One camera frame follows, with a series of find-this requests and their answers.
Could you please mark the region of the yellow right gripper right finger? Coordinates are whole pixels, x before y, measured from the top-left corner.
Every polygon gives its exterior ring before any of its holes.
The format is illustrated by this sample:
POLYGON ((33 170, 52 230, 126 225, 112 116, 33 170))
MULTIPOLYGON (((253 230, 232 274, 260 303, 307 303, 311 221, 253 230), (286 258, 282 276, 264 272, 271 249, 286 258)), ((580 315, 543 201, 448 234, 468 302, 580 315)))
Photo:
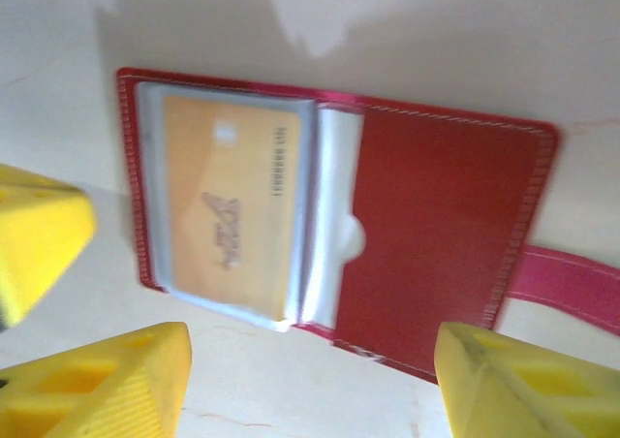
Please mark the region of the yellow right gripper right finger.
POLYGON ((483 328, 441 324, 434 365, 454 437, 616 437, 619 372, 483 328))

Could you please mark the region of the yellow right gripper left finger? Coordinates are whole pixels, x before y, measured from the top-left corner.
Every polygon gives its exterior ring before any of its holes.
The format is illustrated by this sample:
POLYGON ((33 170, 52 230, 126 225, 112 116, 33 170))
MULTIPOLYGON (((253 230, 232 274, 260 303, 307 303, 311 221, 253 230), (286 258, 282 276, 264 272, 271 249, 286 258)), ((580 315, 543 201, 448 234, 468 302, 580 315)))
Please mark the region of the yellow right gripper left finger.
POLYGON ((192 364, 182 322, 138 329, 1 371, 4 437, 172 437, 192 364))

